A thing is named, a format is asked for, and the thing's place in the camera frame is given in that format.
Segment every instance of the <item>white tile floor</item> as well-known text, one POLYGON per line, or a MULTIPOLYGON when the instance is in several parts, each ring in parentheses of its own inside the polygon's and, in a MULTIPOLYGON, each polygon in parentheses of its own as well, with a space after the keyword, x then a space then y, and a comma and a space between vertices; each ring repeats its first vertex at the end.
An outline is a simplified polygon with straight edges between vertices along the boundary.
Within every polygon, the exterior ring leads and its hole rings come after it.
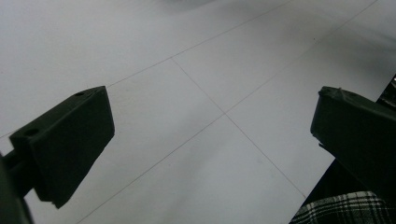
POLYGON ((36 223, 288 223, 332 161, 322 86, 375 100, 396 73, 392 0, 1 1, 0 150, 106 85, 116 135, 36 223))

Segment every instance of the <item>checkered cloth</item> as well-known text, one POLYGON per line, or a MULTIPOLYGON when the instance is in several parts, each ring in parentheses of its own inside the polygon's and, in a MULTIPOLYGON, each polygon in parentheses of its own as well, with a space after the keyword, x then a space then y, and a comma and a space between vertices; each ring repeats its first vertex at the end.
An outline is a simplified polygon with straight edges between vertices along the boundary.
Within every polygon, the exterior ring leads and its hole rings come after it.
POLYGON ((385 203, 370 191, 322 199, 300 208, 290 224, 396 223, 396 203, 385 203))

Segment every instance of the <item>plaid fabric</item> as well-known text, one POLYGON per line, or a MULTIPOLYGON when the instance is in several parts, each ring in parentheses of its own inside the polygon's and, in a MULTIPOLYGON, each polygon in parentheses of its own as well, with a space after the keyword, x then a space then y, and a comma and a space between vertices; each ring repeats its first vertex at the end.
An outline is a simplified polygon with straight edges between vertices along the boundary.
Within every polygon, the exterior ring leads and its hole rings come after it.
POLYGON ((385 203, 370 191, 348 193, 301 207, 290 224, 396 224, 395 205, 385 203))

